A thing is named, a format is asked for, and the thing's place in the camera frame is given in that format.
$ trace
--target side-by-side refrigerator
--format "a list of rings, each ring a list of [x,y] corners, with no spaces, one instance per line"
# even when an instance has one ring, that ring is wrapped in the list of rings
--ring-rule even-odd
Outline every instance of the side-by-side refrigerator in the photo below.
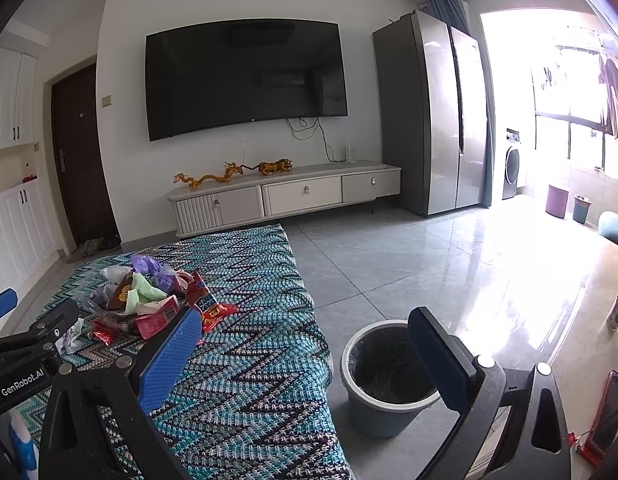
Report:
[[[416,11],[374,32],[383,162],[422,216],[480,203],[487,112],[478,43]]]

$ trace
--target wall-mounted tv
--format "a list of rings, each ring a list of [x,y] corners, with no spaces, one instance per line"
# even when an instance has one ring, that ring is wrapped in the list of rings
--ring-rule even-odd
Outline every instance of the wall-mounted tv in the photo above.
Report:
[[[147,36],[149,139],[224,124],[346,116],[336,23],[231,20]]]

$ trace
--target red phone case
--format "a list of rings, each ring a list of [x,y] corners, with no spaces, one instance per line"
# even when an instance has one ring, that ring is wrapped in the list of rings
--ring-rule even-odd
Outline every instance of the red phone case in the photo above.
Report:
[[[598,412],[596,413],[596,418],[594,419],[591,432],[586,438],[585,445],[582,446],[582,449],[580,449],[580,454],[586,459],[587,462],[595,466],[595,468],[600,467],[600,462],[602,462],[602,459],[604,458],[604,451],[602,451],[593,441],[593,435],[596,432],[598,424],[600,423],[600,416],[602,415],[602,409],[604,408],[604,404],[606,402],[606,394],[609,391],[609,386],[611,385],[611,381],[614,376],[618,377],[618,372],[612,370],[606,379],[606,384],[604,385],[604,392],[602,393],[602,399],[600,400],[600,405],[598,406]]]

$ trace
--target blue rug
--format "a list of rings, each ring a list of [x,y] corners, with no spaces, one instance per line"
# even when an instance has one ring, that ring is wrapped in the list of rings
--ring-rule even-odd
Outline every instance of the blue rug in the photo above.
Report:
[[[327,407],[331,354],[282,227],[199,236],[142,253],[174,269],[200,268],[218,300],[239,307],[203,336],[163,407],[150,413],[190,475],[353,478]],[[80,301],[106,282],[100,269],[129,265],[130,256],[82,265],[45,311],[65,298]],[[80,342],[65,360],[81,370],[108,366],[142,346],[135,337],[109,347],[84,335]],[[37,444],[48,399],[49,390],[18,407]],[[141,478],[110,410],[102,415],[120,463]]]

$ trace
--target trash can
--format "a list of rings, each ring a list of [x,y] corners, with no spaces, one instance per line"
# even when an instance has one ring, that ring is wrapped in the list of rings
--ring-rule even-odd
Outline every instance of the trash can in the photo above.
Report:
[[[573,205],[573,219],[576,222],[583,224],[586,221],[586,215],[588,214],[591,200],[582,195],[576,195],[573,197],[573,200],[575,200]]]
[[[409,342],[405,320],[371,324],[346,344],[340,376],[356,431],[375,438],[399,434],[440,398]]]
[[[549,184],[547,192],[547,203],[544,208],[550,215],[557,218],[564,218],[567,211],[567,202],[569,201],[569,189],[566,187]]]

